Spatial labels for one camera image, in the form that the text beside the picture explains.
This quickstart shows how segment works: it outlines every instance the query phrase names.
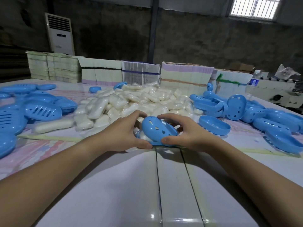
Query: paper stack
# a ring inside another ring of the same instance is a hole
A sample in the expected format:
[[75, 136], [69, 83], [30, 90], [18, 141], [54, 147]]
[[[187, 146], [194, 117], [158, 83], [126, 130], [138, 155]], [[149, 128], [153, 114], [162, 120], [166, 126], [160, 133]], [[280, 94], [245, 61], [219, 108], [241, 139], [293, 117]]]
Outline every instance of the paper stack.
[[122, 61], [79, 58], [83, 84], [115, 86], [122, 81]]
[[163, 62], [161, 84], [163, 88], [180, 89], [182, 94], [202, 94], [213, 72], [213, 67], [198, 64]]
[[31, 77], [40, 80], [50, 80], [47, 66], [47, 54], [44, 52], [26, 51]]
[[122, 79], [128, 84], [160, 84], [160, 65], [143, 62], [122, 61]]
[[63, 53], [48, 53], [47, 64], [50, 79], [68, 83], [81, 82], [79, 58], [83, 57], [70, 56]]
[[251, 78], [252, 74], [249, 73], [214, 69], [209, 82], [214, 86], [214, 93], [229, 98], [235, 94], [245, 95], [246, 85]]

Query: forearm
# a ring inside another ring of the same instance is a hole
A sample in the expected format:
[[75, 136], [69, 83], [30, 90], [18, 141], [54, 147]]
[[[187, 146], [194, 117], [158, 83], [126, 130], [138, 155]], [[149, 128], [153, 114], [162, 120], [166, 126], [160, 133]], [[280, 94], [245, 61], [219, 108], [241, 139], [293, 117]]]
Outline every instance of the forearm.
[[251, 198], [272, 226], [303, 226], [303, 188], [216, 139], [210, 154]]
[[97, 156], [80, 142], [1, 180], [0, 226], [32, 225]]

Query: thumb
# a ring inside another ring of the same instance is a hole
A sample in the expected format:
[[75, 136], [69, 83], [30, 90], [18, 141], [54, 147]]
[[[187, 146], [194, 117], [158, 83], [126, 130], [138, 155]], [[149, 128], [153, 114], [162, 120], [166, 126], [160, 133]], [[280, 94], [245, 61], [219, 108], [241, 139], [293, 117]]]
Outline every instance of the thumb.
[[168, 145], [179, 145], [180, 137], [178, 136], [166, 136], [161, 139], [161, 143]]
[[135, 141], [135, 146], [137, 148], [140, 148], [140, 149], [152, 149], [152, 145], [150, 144], [149, 141], [146, 141], [146, 140], [143, 140], [143, 139], [138, 139], [138, 138], [135, 138], [136, 141]]

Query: cardboard box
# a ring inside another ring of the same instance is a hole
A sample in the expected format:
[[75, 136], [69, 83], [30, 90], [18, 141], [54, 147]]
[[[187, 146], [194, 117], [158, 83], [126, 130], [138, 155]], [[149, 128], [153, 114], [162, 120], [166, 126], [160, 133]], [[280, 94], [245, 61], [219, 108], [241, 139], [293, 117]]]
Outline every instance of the cardboard box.
[[243, 63], [240, 63], [240, 62], [230, 63], [229, 67], [228, 67], [229, 70], [236, 70], [236, 71], [240, 71], [240, 72], [243, 72], [243, 73], [250, 73], [253, 68], [254, 68], [253, 65], [243, 64]]

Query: hand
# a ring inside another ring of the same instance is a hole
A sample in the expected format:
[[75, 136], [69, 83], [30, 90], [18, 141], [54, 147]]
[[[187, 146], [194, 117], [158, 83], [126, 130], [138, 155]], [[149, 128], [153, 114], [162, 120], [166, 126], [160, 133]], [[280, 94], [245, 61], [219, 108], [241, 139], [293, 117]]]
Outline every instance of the hand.
[[172, 123], [173, 126], [180, 125], [177, 130], [183, 133], [179, 136], [166, 136], [161, 139], [163, 144], [179, 145], [185, 148], [199, 151], [202, 146], [208, 146], [218, 139], [194, 120], [189, 117], [177, 115], [174, 113], [162, 114], [157, 116], [159, 119], [165, 119], [166, 122]]
[[134, 136], [134, 127], [140, 124], [137, 119], [145, 118], [147, 114], [142, 111], [134, 111], [129, 116], [118, 118], [115, 122], [105, 128], [103, 131], [87, 137], [83, 141], [89, 145], [91, 149], [103, 149], [105, 151], [124, 151], [132, 147], [140, 149], [151, 149], [152, 145], [142, 139]]

